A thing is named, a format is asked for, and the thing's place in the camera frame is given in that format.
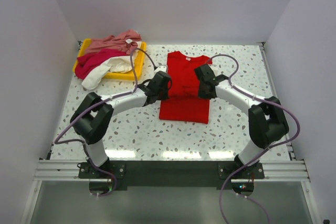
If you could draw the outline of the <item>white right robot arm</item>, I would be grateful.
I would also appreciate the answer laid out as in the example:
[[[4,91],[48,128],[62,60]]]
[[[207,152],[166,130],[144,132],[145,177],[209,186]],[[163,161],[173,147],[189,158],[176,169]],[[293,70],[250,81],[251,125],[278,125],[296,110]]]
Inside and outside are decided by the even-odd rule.
[[[254,95],[234,85],[231,79],[223,74],[216,76],[208,64],[194,71],[200,82],[199,98],[225,100],[248,116],[250,140],[234,159],[235,175],[246,178],[253,171],[252,165],[259,161],[253,158],[289,132],[280,101],[275,96],[264,98]]]

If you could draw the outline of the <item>yellow plastic tray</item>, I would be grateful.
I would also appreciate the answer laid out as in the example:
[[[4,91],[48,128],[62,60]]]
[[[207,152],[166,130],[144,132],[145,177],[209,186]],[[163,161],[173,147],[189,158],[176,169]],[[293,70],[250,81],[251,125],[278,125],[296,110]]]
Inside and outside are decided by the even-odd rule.
[[[85,54],[85,50],[90,46],[91,44],[91,38],[85,39],[78,50],[78,57],[82,57]],[[142,74],[143,64],[145,61],[145,54],[142,51],[137,52],[136,58],[133,61],[134,67],[135,67],[135,73],[137,78],[139,79]],[[116,72],[108,72],[104,77],[104,79],[114,79],[114,80],[127,80],[127,81],[133,81],[135,80],[134,74],[132,71],[126,72],[126,73],[116,73]]]

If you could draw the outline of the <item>magenta t shirt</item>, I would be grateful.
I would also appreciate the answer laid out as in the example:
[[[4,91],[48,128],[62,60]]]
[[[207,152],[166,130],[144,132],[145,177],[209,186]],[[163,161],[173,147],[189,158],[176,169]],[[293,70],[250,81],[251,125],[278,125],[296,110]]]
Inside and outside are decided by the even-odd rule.
[[[93,69],[100,66],[106,60],[110,58],[122,59],[127,55],[116,49],[102,49],[99,52],[93,52],[85,54],[77,58],[77,66],[75,67],[75,75],[83,80]]]

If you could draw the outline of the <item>red t shirt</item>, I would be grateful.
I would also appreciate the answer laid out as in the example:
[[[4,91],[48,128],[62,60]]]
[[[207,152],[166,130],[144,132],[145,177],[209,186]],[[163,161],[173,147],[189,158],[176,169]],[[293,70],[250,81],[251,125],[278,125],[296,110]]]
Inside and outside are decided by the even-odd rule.
[[[209,100],[198,97],[199,80],[194,70],[208,61],[208,56],[188,57],[179,51],[167,54],[168,74],[172,79],[169,99],[161,102],[159,119],[207,124]]]

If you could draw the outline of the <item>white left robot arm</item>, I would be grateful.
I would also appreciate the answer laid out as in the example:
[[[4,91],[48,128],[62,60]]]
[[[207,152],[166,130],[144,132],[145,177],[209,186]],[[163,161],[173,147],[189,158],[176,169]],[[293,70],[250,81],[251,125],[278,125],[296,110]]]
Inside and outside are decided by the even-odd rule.
[[[138,85],[135,91],[115,94],[110,98],[99,96],[94,92],[86,95],[73,114],[70,124],[85,141],[84,146],[92,162],[90,171],[93,175],[103,178],[110,170],[109,158],[102,139],[111,118],[130,109],[168,99],[168,90],[171,86],[170,75],[158,71],[152,79]]]

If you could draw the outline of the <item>dusty pink t shirt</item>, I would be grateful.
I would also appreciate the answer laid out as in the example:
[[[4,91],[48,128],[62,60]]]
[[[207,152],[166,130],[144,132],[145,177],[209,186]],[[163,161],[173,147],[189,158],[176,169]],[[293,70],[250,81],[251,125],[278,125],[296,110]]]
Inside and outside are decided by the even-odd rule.
[[[110,35],[105,38],[91,39],[85,54],[97,53],[103,49],[115,49],[129,55],[134,48],[138,47],[138,42],[141,41],[141,35],[137,31],[130,29],[117,36]]]

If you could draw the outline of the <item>white t shirt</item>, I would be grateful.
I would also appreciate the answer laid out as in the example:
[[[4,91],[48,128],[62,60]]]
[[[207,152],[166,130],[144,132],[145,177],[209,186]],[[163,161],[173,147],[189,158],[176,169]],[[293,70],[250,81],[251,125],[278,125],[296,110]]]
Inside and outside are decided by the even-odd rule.
[[[107,73],[125,74],[132,70],[130,56],[118,56],[106,59],[104,62],[94,66],[84,77],[81,85],[87,90],[96,88]]]

